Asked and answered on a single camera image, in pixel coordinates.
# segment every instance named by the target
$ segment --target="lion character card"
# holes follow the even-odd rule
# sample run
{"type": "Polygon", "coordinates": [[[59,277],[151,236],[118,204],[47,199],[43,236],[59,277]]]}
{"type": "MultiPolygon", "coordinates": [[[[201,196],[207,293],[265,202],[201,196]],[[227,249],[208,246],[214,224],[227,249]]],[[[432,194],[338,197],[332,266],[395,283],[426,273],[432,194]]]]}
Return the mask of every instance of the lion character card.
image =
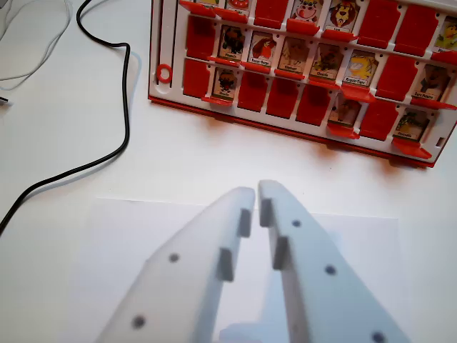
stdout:
{"type": "Polygon", "coordinates": [[[336,97],[328,121],[343,126],[354,126],[362,106],[355,100],[349,100],[339,93],[336,97]]]}
{"type": "Polygon", "coordinates": [[[426,64],[413,96],[433,101],[440,101],[451,78],[446,68],[426,64]]]}
{"type": "Polygon", "coordinates": [[[374,53],[354,50],[344,74],[343,82],[358,86],[370,86],[378,66],[374,53]]]}
{"type": "Polygon", "coordinates": [[[276,41],[273,39],[273,34],[254,31],[252,33],[248,62],[271,66],[275,49],[276,41]]]}
{"type": "Polygon", "coordinates": [[[334,80],[340,69],[343,54],[336,45],[319,44],[310,75],[334,80]]]}
{"type": "Polygon", "coordinates": [[[359,10],[354,0],[332,0],[324,29],[352,32],[359,10]]]}
{"type": "Polygon", "coordinates": [[[239,14],[249,16],[251,2],[252,0],[227,0],[226,9],[231,9],[233,11],[238,12],[239,14]]]}
{"type": "Polygon", "coordinates": [[[223,100],[233,101],[236,89],[236,76],[233,70],[216,68],[213,85],[213,96],[223,100]]]}
{"type": "Polygon", "coordinates": [[[194,2],[203,4],[206,7],[215,7],[219,5],[219,0],[194,0],[194,2]]]}
{"type": "Polygon", "coordinates": [[[410,139],[411,141],[420,141],[429,122],[430,119],[426,112],[415,109],[405,109],[405,114],[398,122],[393,136],[410,139]]]}
{"type": "Polygon", "coordinates": [[[323,0],[295,0],[291,19],[317,23],[322,11],[323,0]]]}
{"type": "Polygon", "coordinates": [[[457,18],[447,16],[432,48],[433,52],[457,50],[457,18]]]}
{"type": "Polygon", "coordinates": [[[243,54],[244,34],[238,27],[223,25],[221,31],[221,43],[219,57],[240,61],[243,54]]]}
{"type": "Polygon", "coordinates": [[[303,39],[286,37],[278,69],[302,74],[308,57],[308,48],[303,39]]]}

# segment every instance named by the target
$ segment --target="cartoon character picture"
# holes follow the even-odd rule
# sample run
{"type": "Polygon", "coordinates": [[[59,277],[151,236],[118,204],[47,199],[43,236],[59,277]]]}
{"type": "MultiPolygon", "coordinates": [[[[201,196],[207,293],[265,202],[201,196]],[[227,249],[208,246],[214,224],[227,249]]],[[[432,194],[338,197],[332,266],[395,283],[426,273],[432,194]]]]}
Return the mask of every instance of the cartoon character picture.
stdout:
{"type": "Polygon", "coordinates": [[[324,25],[326,30],[352,32],[360,6],[355,0],[332,0],[324,25]]]}
{"type": "Polygon", "coordinates": [[[323,0],[295,0],[292,8],[292,19],[316,23],[321,15],[323,0]]]}
{"type": "Polygon", "coordinates": [[[305,68],[308,48],[303,39],[286,37],[284,40],[278,69],[301,74],[305,68]]]}
{"type": "Polygon", "coordinates": [[[370,86],[377,66],[378,62],[373,53],[354,50],[343,82],[368,87],[370,86]]]}
{"type": "Polygon", "coordinates": [[[394,137],[419,141],[426,130],[430,119],[424,111],[405,109],[405,113],[395,128],[394,137]]]}
{"type": "Polygon", "coordinates": [[[240,14],[249,16],[249,9],[251,8],[251,0],[227,0],[226,9],[233,9],[240,14]]]}
{"type": "Polygon", "coordinates": [[[236,89],[236,76],[233,70],[216,68],[213,85],[213,96],[223,100],[233,101],[236,89]]]}
{"type": "Polygon", "coordinates": [[[273,58],[275,48],[276,42],[273,39],[273,34],[253,32],[248,62],[262,66],[271,66],[271,59],[273,58]]]}
{"type": "Polygon", "coordinates": [[[343,54],[339,46],[319,44],[310,75],[334,80],[342,60],[343,54]]]}
{"type": "Polygon", "coordinates": [[[354,126],[362,106],[355,100],[348,100],[342,93],[338,94],[328,121],[343,126],[354,126]]]}
{"type": "Polygon", "coordinates": [[[457,18],[447,16],[433,47],[434,52],[457,50],[457,18]]]}
{"type": "Polygon", "coordinates": [[[240,28],[233,26],[222,26],[221,45],[219,57],[240,61],[243,54],[244,35],[240,28]]]}
{"type": "Polygon", "coordinates": [[[209,7],[219,5],[219,0],[195,0],[195,2],[198,2],[200,4],[209,5],[209,7]]]}
{"type": "Polygon", "coordinates": [[[420,81],[414,89],[413,96],[440,101],[450,79],[446,68],[427,64],[422,71],[420,81]]]}

